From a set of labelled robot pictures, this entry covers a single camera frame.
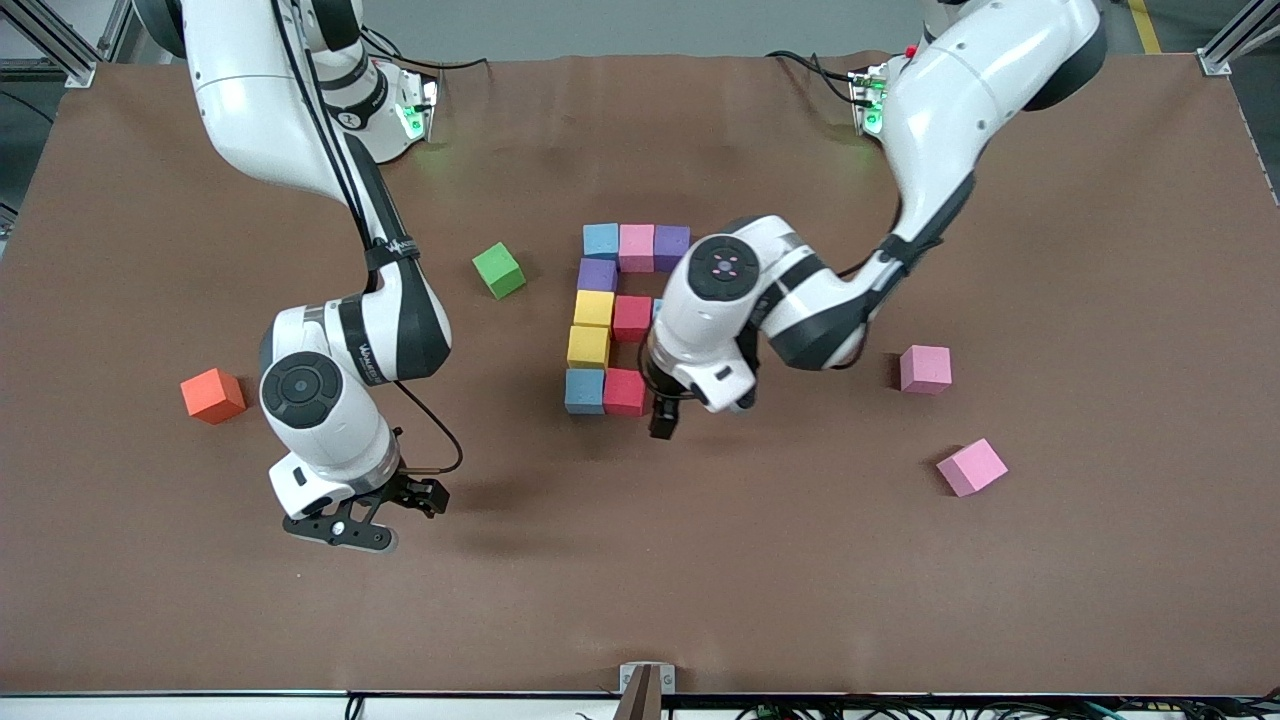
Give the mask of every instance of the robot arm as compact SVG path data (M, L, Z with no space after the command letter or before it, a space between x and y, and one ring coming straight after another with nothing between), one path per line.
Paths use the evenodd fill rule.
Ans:
M964 206L991 137L1018 110L1075 92L1106 54L1092 0L974 0L954 17L914 58L865 82L883 90L874 127L861 129L884 147L901 210L847 282L777 217L739 220L677 265L649 338L650 434L671 437L686 388L713 413L749 407L756 332L792 368L856 360L868 323Z
M364 498L376 510L390 500L430 516L444 510L448 495L403 475L397 433L366 386L434 374L452 333L370 146L390 159L421 138L430 110L421 100L433 100L434 91L424 94L420 77L415 83L410 73L369 59L360 45L360 0L184 0L179 17L164 15L156 3L143 13L142 5L140 15L152 24L160 17L182 27L201 119L228 163L352 210L370 282L362 293L276 315L261 345L261 405L289 448L270 470L285 529L390 550L390 530L367 524L372 512L364 538L343 537L360 525L348 501ZM388 78L398 78L394 94ZM311 523L335 503L340 519L323 529ZM302 519L308 523L300 525ZM307 532L312 524L319 532Z

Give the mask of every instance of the black cable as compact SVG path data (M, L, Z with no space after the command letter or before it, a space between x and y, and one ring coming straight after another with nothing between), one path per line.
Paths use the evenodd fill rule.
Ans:
M293 72L293 79L298 86L298 92L302 94L302 104L307 109L307 115L311 117L311 124L316 129L316 135L320 137L320 145L324 147L325 158L329 160L329 168L333 170L334 178L338 181L338 190L342 191L342 197L347 202L347 209L351 211L351 219L356 223L356 232L360 233L360 243L367 251L374 247L374 238L369 234L369 225L365 220L365 213L360 206L360 196L356 192L356 179L351 172L351 167L347 164L346 156L339 151L338 136L334 133L333 123L328 120L321 120L320 111L316 109L316 100L311 97L307 91L306 79L302 76L302 69L298 67L297 58L293 56L293 45L289 42L289 33L284 27L284 15L280 14L280 6L276 3L271 3L271 13L275 15L275 29L280 36L280 42L284 44L284 55L289 59L289 69ZM306 59L307 69L310 70L312 87L320 87L320 78L316 76L315 63L311 61L311 50L305 42L300 41L302 47L303 58ZM378 288L378 273L375 270L369 270L365 275L365 292L372 292Z
M431 63L429 60L413 60L401 54L399 47L392 42L389 37L374 28L360 28L360 36L365 40L365 42L372 46L374 50L381 53L380 56L387 58L388 60L399 60L401 63L408 65L419 65L433 70L461 70L463 68L474 68L475 65L481 65L489 61L489 58L480 58L477 60L471 60L470 63Z
M347 696L347 710L343 711L343 720L360 720L360 715L365 711L365 696L360 693L349 693Z
M799 64L804 65L804 68L806 70L809 70L810 73L818 73L818 72L820 72L820 73L826 74L827 77L829 77L831 79L838 79L838 81L842 81L842 82L849 82L849 76L841 76L841 74L833 73L831 70L819 70L808 59L801 58L800 55L797 55L797 54L795 54L795 53L792 53L790 50L774 50L773 53L769 53L768 55L765 55L765 58L781 58L783 60L791 60L794 63L799 63Z
M444 437L449 438L449 442L453 443L453 451L457 454L457 459L453 461L453 465L449 465L448 468L440 468L440 470L438 473L435 473L435 474L436 475L447 475L447 474L457 470L458 468L461 468L462 466L462 443L458 442L458 438L457 438L457 436L453 434L453 430L451 430L449 427L445 425L444 421L440 420L440 418L438 418L435 415L435 413L431 413L431 409L428 407L425 402L422 402L421 400L419 400L417 396L413 395L412 391L410 391L407 387L404 387L404 383L402 383L399 380L396 380L396 387L401 388L401 392L403 392L410 400L412 400L413 405L417 405L419 409L422 410L422 413L426 413L426 416L430 418L431 421L435 423L435 427L440 428L440 432L444 433Z
M836 87L836 83L831 82L831 78L827 77L827 70L824 70L822 68L822 63L818 61L818 54L817 53L813 54L813 56L810 58L810 60L813 60L813 67L818 68L818 77L822 78L822 82L827 83L827 87L829 87L831 91L836 94L836 97L840 97L845 102L849 102L850 105L856 105L859 108L872 108L872 106L874 106L869 100L859 100L856 97L850 97L850 96L845 95L844 92L841 92L840 88Z
M13 100L14 102L19 102L22 105L26 105L28 110L31 110L32 113L40 115L41 118L45 118L45 120L47 120L49 124L54 124L54 119L51 117L49 117L49 113L41 110L40 108L36 108L35 105L32 105L31 102L27 102L22 97L18 97L17 95L9 92L8 90L0 90L0 95L4 95L5 97L8 97L9 100Z

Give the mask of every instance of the red cube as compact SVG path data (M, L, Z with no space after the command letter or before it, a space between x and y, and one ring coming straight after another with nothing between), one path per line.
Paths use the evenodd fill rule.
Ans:
M604 372L604 414L644 416L644 378L639 372L621 368Z
M618 342L644 342L653 320L653 299L620 295L613 301L613 340Z

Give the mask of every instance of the table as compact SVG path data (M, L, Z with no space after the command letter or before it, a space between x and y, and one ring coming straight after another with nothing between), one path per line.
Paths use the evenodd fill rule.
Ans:
M765 351L753 413L686 407L668 443L561 406L580 225L780 213L851 264L895 188L847 106L777 60L568 58L449 73L436 140L384 173L456 328L412 384L467 460L371 556L280 532L259 410L209 427L178 392L252 388L278 310L361 287L344 210L223 163L182 68L68 95L0 264L0 687L595 689L636 659L686 692L1274 684L1280 215L1190 56L1016 118L859 366ZM470 268L495 241L529 278L502 301ZM913 343L952 348L942 396L892 389ZM1011 471L955 498L933 464L980 437Z

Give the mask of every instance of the black band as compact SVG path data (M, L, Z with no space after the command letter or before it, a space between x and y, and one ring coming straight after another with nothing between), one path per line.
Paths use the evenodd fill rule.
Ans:
M370 272L378 270L401 260L417 260L421 258L417 243L410 236L398 237L388 242L380 242L365 251L365 268Z
M748 324L756 328L764 324L764 319L769 316L769 313L773 311L778 302L782 302L782 299L788 292L800 287L800 283L809 279L810 275L824 269L827 269L827 264L817 255L809 255L787 268L782 273L782 277L760 293L760 299L755 301L755 309L751 310L751 318L748 320Z
M351 363L360 372L360 379L366 386L380 386L387 382L383 369L378 366L374 357L374 347L369 343L369 333L365 332L364 296L352 295L343 297L338 302L338 320L342 323L343 340L347 342L347 352L351 354Z
M366 69L369 69L369 50L361 47L360 61L356 63L356 67L339 78L320 81L320 90L342 90L343 87L349 87L360 79L360 76L365 74Z
M374 91L355 105L347 105L346 108L335 108L333 105L325 104L325 110L329 115L338 120L338 123L347 129L365 129L369 127L369 118L374 117L387 101L387 91L390 87L390 82L387 76L378 73L378 85L374 86Z

